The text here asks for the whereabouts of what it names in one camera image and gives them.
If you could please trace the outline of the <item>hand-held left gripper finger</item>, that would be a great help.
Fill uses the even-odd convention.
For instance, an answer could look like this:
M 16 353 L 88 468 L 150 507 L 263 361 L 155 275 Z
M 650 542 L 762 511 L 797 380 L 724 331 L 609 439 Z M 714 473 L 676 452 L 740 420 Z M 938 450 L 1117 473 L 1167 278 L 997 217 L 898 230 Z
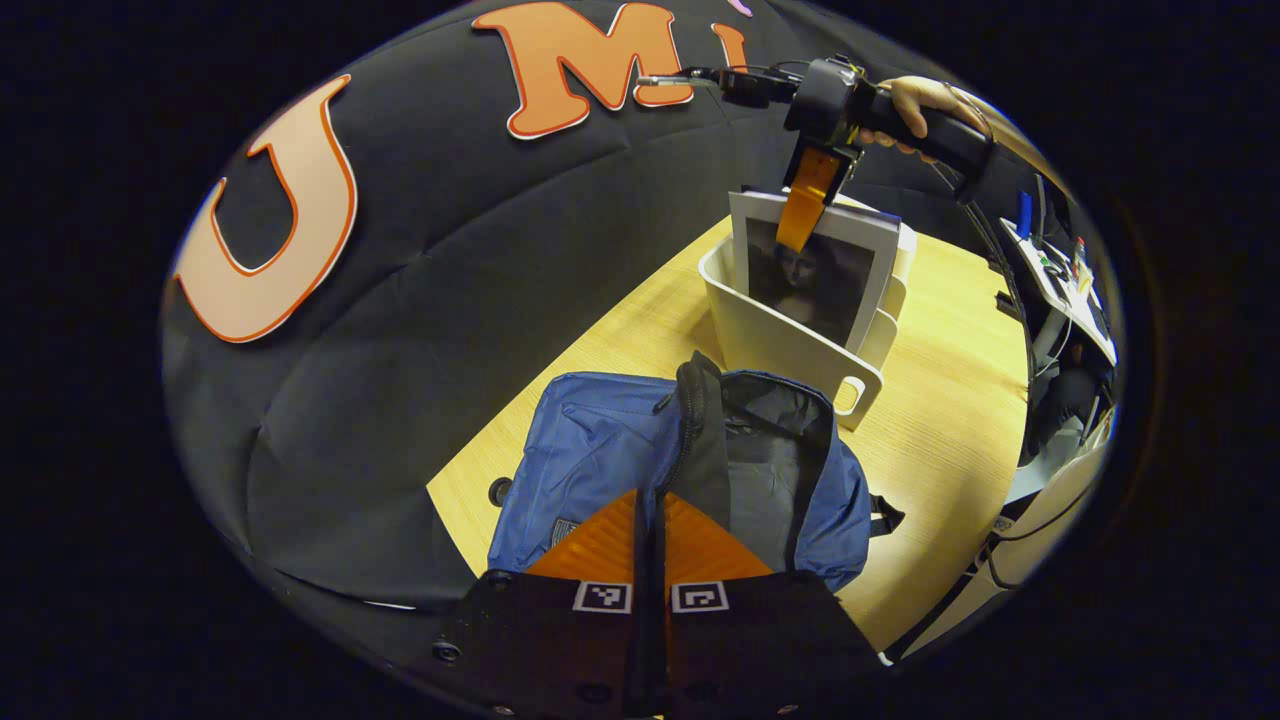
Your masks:
M 677 495 L 660 501 L 668 719 L 824 719 L 886 675 L 812 571 L 776 571 Z
M 652 583 L 637 495 L 590 516 L 527 571 L 483 574 L 431 643 L 431 680 L 489 719 L 623 719 L 652 691 Z

